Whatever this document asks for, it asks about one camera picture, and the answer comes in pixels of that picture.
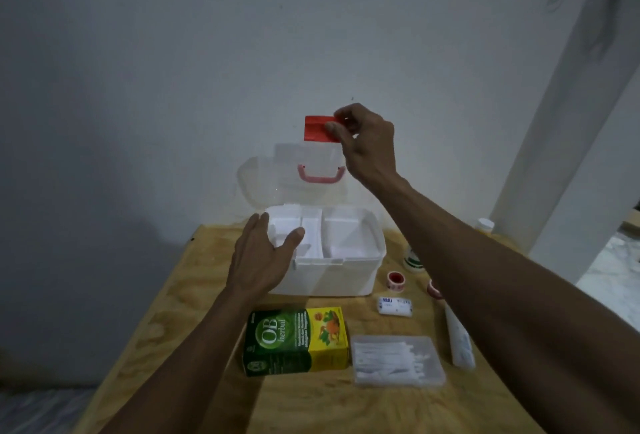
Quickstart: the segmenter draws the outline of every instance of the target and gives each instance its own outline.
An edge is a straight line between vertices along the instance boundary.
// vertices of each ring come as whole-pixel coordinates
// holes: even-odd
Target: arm
[[[297,228],[274,249],[269,215],[253,215],[236,242],[227,286],[199,325],[107,423],[101,434],[194,432],[256,302],[277,286],[302,241]]]
[[[640,430],[640,335],[572,284],[491,240],[396,173],[393,124],[359,104],[328,125],[487,361],[549,433]]]

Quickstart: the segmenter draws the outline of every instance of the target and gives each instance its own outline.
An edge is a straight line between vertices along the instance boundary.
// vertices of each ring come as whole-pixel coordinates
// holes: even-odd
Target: white plastic box
[[[289,270],[271,292],[298,296],[365,296],[387,253],[376,216],[351,206],[270,207],[269,240],[278,247],[295,228],[305,237]]]

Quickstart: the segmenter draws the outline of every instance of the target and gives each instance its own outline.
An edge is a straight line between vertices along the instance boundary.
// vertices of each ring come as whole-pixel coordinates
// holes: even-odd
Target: right hand
[[[340,140],[347,169],[354,178],[373,192],[397,178],[393,124],[361,104],[338,109],[334,116],[344,125],[328,122],[325,127]]]

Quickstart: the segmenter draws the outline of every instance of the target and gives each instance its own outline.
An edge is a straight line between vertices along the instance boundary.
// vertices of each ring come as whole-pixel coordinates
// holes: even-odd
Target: left hand
[[[286,274],[296,247],[305,236],[305,229],[298,227],[274,248],[267,236],[269,214],[252,215],[236,242],[231,258],[227,288],[247,294],[258,300],[276,287]]]

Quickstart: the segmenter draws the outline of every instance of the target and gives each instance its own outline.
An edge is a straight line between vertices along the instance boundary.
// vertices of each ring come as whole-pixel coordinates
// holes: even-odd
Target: clear plastic case
[[[447,381],[427,336],[354,335],[351,356],[359,385],[439,387]]]

